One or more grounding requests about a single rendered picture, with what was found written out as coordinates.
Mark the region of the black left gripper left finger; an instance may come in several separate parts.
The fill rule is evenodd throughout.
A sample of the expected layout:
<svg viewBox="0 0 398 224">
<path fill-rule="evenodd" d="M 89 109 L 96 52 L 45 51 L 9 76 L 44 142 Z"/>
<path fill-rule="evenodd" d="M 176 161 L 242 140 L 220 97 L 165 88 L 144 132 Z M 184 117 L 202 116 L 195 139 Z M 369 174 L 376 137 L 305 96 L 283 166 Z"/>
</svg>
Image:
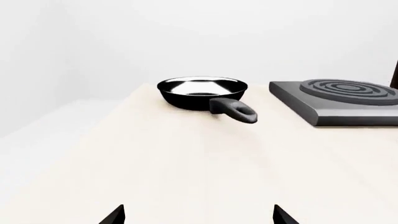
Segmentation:
<svg viewBox="0 0 398 224">
<path fill-rule="evenodd" d="M 113 210 L 106 218 L 104 218 L 99 224 L 124 224 L 125 212 L 124 205 L 118 206 Z"/>
</svg>

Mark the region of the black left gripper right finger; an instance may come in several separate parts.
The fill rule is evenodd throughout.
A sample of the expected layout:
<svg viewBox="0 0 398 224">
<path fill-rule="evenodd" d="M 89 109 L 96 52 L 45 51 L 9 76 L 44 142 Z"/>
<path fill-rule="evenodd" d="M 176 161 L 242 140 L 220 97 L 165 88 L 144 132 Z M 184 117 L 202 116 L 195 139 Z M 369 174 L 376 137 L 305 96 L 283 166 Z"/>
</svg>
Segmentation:
<svg viewBox="0 0 398 224">
<path fill-rule="evenodd" d="M 299 224 L 280 206 L 274 205 L 274 224 Z"/>
</svg>

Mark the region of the dark grey electric stove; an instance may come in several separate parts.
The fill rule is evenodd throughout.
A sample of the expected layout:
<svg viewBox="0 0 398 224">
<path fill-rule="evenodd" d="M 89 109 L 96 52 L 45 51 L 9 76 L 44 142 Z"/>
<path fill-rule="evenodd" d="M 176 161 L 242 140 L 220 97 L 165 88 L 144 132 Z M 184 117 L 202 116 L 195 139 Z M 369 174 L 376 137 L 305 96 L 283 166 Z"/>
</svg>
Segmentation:
<svg viewBox="0 0 398 224">
<path fill-rule="evenodd" d="M 270 82 L 269 91 L 312 126 L 398 126 L 398 90 L 367 82 Z"/>
</svg>

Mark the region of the black frying pan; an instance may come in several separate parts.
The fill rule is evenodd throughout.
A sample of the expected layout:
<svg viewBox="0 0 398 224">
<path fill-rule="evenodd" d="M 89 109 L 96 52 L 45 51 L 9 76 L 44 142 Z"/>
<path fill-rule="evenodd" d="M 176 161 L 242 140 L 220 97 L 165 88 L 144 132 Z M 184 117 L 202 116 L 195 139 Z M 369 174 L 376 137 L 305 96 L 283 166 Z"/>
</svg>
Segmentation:
<svg viewBox="0 0 398 224">
<path fill-rule="evenodd" d="M 190 76 L 171 78 L 157 84 L 163 99 L 183 110 L 225 114 L 236 121 L 254 124 L 257 113 L 240 101 L 248 84 L 223 77 Z"/>
</svg>

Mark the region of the dark brown upright object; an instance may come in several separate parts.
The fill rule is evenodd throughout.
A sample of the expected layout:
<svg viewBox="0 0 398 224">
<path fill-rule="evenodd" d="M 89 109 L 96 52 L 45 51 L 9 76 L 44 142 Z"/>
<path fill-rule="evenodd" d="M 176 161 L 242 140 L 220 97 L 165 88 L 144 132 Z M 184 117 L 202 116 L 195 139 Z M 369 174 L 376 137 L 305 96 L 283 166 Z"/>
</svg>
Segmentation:
<svg viewBox="0 0 398 224">
<path fill-rule="evenodd" d="M 398 61 L 396 63 L 394 74 L 393 74 L 393 76 L 391 78 L 391 82 L 390 82 L 389 87 L 398 90 Z"/>
</svg>

